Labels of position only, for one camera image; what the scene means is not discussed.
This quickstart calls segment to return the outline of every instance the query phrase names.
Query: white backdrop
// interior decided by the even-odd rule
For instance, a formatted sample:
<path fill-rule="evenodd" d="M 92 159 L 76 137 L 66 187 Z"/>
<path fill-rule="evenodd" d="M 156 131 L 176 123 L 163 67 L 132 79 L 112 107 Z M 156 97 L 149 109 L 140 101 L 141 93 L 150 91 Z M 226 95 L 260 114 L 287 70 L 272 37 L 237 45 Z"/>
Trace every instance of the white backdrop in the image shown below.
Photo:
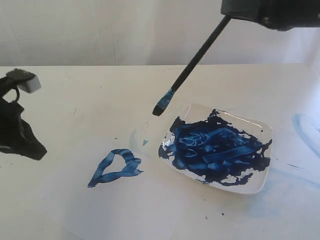
<path fill-rule="evenodd" d="M 0 0 L 0 66 L 186 64 L 222 19 L 221 0 Z M 202 64 L 307 63 L 320 30 L 233 20 Z"/>

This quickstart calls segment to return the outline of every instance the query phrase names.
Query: white table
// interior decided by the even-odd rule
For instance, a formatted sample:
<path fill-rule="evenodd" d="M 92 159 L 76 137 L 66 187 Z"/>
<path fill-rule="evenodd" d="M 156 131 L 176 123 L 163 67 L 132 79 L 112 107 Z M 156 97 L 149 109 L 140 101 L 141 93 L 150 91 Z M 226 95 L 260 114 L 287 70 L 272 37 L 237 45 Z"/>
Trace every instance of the white table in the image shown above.
<path fill-rule="evenodd" d="M 0 75 L 11 69 L 0 67 Z M 34 210 L 39 196 L 33 192 L 62 161 L 67 161 L 73 148 L 93 135 L 149 156 L 159 167 L 159 178 L 164 175 L 190 186 L 189 191 L 194 189 L 172 228 L 159 226 L 168 239 L 319 239 L 320 159 L 302 141 L 292 122 L 294 114 L 305 114 L 320 124 L 320 81 L 306 66 L 198 66 L 160 118 L 152 116 L 153 107 L 183 66 L 22 69 L 37 74 L 42 84 L 42 89 L 31 95 L 22 93 L 20 104 L 25 108 L 22 118 L 48 153 L 41 161 L 0 155 L 0 239 L 81 239 L 64 222 Z M 190 103 L 272 126 L 270 171 L 260 193 L 239 195 L 202 185 L 154 157 L 163 131 Z M 140 147 L 135 140 L 146 136 L 149 143 Z"/>

